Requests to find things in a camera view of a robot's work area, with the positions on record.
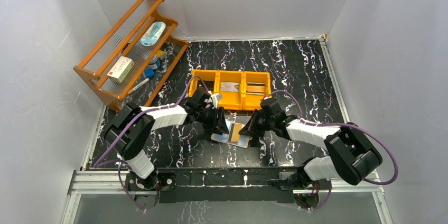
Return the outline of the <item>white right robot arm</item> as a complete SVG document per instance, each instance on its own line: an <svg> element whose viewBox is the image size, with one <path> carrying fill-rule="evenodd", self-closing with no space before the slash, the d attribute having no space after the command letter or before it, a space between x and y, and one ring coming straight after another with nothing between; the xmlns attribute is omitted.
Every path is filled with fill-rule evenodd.
<svg viewBox="0 0 448 224"><path fill-rule="evenodd" d="M303 188L323 179L343 179L357 185L382 163L378 150L354 124L313 125L296 115L287 115L274 98L262 100L260 106L240 135L262 137L272 131L278 137L313 144L327 152L326 157L306 160L287 178L269 180L269 185Z"/></svg>

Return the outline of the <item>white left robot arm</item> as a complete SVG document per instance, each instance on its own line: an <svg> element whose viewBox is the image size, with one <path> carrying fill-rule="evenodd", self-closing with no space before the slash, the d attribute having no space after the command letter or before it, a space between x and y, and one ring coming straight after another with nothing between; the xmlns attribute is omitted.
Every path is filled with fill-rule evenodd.
<svg viewBox="0 0 448 224"><path fill-rule="evenodd" d="M152 131L169 127L201 123L203 129L214 134L228 134L224 108L218 103L221 93L210 94L197 89L191 97L177 103L157 107L140 107L129 102L105 127L100 137L115 150L131 170L142 189L154 189L158 170L143 150Z"/></svg>

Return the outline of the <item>white leather card holder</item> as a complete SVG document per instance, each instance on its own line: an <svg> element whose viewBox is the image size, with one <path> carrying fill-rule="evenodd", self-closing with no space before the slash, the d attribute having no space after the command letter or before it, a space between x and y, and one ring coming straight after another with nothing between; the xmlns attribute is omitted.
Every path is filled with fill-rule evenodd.
<svg viewBox="0 0 448 224"><path fill-rule="evenodd" d="M211 140L219 143L225 143L241 148L247 148L252 137L240 135L239 131L245 126L245 124L226 121L229 134L215 134L211 135Z"/></svg>

